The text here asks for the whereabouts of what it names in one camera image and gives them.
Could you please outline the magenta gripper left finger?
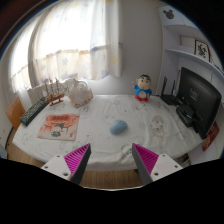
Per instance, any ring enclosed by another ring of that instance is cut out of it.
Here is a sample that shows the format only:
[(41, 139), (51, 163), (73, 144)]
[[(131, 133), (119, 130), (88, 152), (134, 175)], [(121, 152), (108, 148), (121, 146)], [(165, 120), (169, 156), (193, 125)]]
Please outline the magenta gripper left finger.
[(79, 185), (90, 155), (91, 145), (86, 144), (76, 150), (73, 150), (65, 156), (54, 156), (42, 166), (42, 169)]

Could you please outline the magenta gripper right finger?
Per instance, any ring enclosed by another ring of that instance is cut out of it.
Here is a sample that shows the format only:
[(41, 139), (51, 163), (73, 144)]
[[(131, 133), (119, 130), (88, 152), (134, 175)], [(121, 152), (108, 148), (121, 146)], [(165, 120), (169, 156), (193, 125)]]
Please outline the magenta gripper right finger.
[(158, 155), (135, 143), (132, 144), (132, 155), (144, 185), (182, 169), (167, 154)]

